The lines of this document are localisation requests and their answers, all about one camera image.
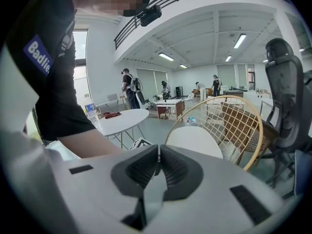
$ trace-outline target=badlie logo patch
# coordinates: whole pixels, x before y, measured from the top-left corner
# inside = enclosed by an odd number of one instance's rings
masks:
[[[35,35],[23,50],[28,58],[47,76],[53,62],[39,36]]]

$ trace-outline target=person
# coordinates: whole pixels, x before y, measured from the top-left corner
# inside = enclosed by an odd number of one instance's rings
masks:
[[[163,95],[167,95],[168,98],[171,98],[171,88],[169,86],[168,83],[166,83],[164,80],[161,82],[162,88],[163,90],[161,91],[161,93]]]
[[[59,140],[81,158],[121,152],[77,104],[73,81],[75,13],[79,9],[88,14],[133,17],[149,1],[31,0],[27,4],[5,44],[16,66],[39,95],[36,112],[42,139]]]
[[[222,82],[219,79],[219,77],[214,75],[214,82],[213,82],[213,86],[211,87],[211,88],[214,87],[214,97],[217,97],[220,95],[221,85],[222,85]]]
[[[196,84],[197,90],[199,90],[199,92],[200,92],[200,101],[199,102],[206,100],[207,99],[207,97],[206,97],[206,86],[201,82],[196,82],[195,84]]]
[[[132,91],[130,88],[131,80],[133,76],[129,74],[129,69],[125,68],[122,71],[123,78],[122,78],[122,91],[126,91],[127,101],[130,105],[131,109],[140,109],[140,104],[137,100],[136,92]]]

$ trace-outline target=water bottle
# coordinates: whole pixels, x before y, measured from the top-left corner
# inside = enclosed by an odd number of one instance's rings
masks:
[[[84,95],[84,108],[86,109],[87,117],[92,122],[92,124],[96,128],[100,127],[96,107],[94,106],[94,103],[89,94]]]

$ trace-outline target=black office chair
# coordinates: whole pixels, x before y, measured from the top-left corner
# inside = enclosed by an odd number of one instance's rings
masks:
[[[303,73],[301,61],[285,40],[276,38],[269,41],[266,50],[269,62],[265,69],[273,97],[273,109],[267,123],[271,122],[278,108],[275,128],[279,131],[279,137],[273,143],[272,153],[259,158],[275,160],[274,175],[266,181],[272,182],[274,188],[284,170],[290,169],[289,177],[294,174],[294,160],[287,160],[285,154],[295,150],[306,151],[311,139],[308,132],[312,120],[312,79],[311,73]]]

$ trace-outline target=ceiling light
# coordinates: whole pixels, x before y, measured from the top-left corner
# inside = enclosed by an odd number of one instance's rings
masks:
[[[232,56],[228,56],[225,61],[229,61]]]
[[[164,57],[164,58],[166,58],[166,59],[169,60],[169,61],[175,60],[175,59],[173,59],[173,58],[171,58],[171,57],[165,55],[164,53],[160,53],[159,56]]]
[[[246,34],[240,34],[235,46],[234,46],[234,49],[238,49],[238,47],[242,44],[243,40],[246,38]]]

